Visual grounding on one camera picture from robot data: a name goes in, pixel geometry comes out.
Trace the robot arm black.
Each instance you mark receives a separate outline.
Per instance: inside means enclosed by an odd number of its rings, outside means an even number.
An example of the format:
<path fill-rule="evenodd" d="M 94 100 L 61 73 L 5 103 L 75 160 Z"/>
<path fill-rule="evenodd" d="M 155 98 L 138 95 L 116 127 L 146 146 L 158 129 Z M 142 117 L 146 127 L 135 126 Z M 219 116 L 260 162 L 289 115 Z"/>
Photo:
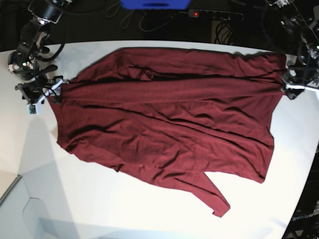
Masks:
<path fill-rule="evenodd" d="M 21 91 L 22 99 L 30 105 L 38 102 L 42 104 L 43 98 L 56 104 L 60 102 L 53 86 L 63 78 L 47 77 L 48 73 L 56 71 L 58 67 L 51 64 L 42 69 L 39 63 L 53 62 L 64 48 L 65 44 L 62 43 L 52 56 L 42 56 L 50 51 L 45 46 L 50 35 L 50 24 L 57 23 L 62 14 L 70 10 L 71 4 L 71 0 L 32 0 L 28 6 L 33 17 L 20 32 L 19 45 L 8 58 L 8 70 L 21 80 L 15 89 Z"/>
<path fill-rule="evenodd" d="M 319 2 L 317 0 L 267 0 L 262 13 L 273 10 L 281 26 L 297 42 L 295 63 L 282 75 L 282 91 L 294 100 L 303 91 L 319 92 Z"/>

